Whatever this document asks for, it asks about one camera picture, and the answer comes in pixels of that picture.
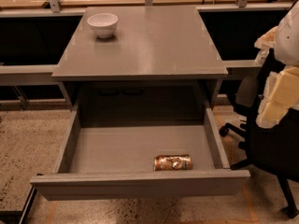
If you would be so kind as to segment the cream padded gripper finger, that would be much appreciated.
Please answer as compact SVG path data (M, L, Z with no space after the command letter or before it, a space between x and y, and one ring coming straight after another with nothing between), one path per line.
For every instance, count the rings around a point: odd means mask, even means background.
M271 72L263 89L263 99L258 108L256 124L273 128L286 116L289 109L298 109L299 68L287 66L281 72Z
M275 45L275 38L277 27L271 28L265 34L260 36L254 43L254 47L257 49L272 49Z

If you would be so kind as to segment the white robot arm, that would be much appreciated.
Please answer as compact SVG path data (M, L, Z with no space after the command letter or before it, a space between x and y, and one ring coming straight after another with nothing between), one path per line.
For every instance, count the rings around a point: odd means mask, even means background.
M260 36L254 43L258 49L272 49L278 62L285 65L271 72L263 89L256 123L270 129L278 125L299 102L299 2L294 2L278 26Z

